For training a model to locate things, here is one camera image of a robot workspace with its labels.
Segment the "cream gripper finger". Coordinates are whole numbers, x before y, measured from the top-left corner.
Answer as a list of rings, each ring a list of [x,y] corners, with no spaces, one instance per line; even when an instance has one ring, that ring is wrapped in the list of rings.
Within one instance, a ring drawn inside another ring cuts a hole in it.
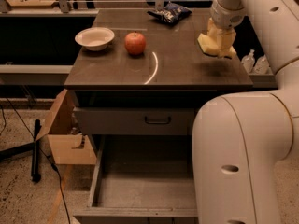
[[[217,44],[219,47],[219,57],[234,58],[236,55],[233,44],[235,42],[236,33],[235,31],[221,33],[217,35]]]
[[[210,29],[207,33],[209,37],[208,46],[212,49],[219,49],[221,47],[221,29]]]

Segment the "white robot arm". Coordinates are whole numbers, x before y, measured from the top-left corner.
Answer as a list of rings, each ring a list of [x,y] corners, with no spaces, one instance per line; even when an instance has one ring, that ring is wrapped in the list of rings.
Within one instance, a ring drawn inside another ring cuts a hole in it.
[[[299,151],[299,17],[293,0],[214,0],[201,50],[224,57],[248,17],[277,82],[219,96],[197,113],[192,166],[199,224],[280,224],[273,167]]]

